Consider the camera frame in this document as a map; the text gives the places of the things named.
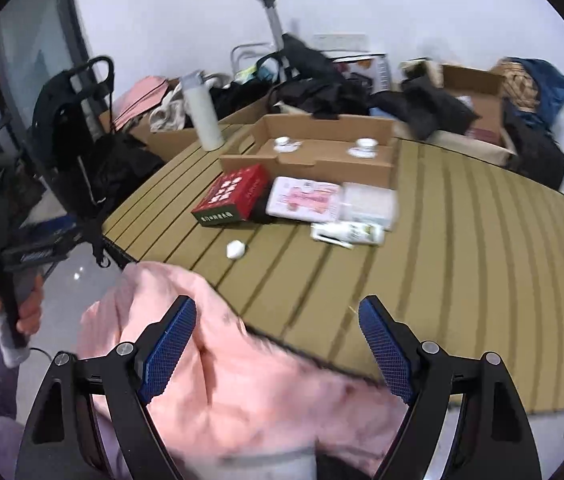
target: black backpack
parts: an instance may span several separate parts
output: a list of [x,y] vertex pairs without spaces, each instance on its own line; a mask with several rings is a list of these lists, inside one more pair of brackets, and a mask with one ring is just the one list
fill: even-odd
[[503,123],[518,152],[508,169],[558,190],[564,179],[564,153],[546,130],[526,126],[514,105],[503,100]]

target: pink jacket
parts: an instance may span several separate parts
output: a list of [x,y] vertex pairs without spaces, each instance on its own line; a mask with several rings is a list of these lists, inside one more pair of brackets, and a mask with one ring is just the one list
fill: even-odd
[[[195,300],[197,325],[165,392],[148,406],[172,453],[214,458],[317,446],[375,472],[406,412],[401,399],[248,334],[194,272],[152,262],[127,266],[82,316],[79,357],[135,341],[178,294]],[[105,397],[95,405],[110,418]]]

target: white thermos bottle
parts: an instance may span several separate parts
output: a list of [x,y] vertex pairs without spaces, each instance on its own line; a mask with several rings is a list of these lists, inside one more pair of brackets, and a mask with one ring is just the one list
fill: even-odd
[[204,85],[202,72],[200,70],[191,72],[183,76],[180,83],[202,149],[206,152],[217,150],[224,143],[224,138],[217,124],[213,101]]

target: white ball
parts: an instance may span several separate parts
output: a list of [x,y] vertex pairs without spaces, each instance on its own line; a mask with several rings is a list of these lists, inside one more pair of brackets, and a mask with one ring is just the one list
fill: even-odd
[[230,260],[239,260],[245,251],[246,245],[239,240],[233,240],[226,245],[226,257]]

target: white floor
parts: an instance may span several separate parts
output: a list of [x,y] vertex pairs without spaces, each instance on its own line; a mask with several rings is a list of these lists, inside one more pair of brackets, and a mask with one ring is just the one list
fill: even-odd
[[[52,197],[45,197],[31,216],[36,221],[52,218],[58,210],[61,212],[59,204]],[[82,313],[114,284],[119,274],[114,263],[108,269],[98,267],[89,245],[78,246],[68,260],[58,265],[44,285],[46,297],[42,304],[42,327],[32,338],[31,345],[43,348],[51,355],[60,350],[75,350]],[[28,416],[48,365],[46,356],[33,352],[20,368],[17,418],[21,422]],[[452,409],[447,412],[436,454],[425,477],[427,480],[441,477],[453,442],[458,411]],[[542,478],[547,479],[564,460],[564,412],[535,415],[530,419]]]

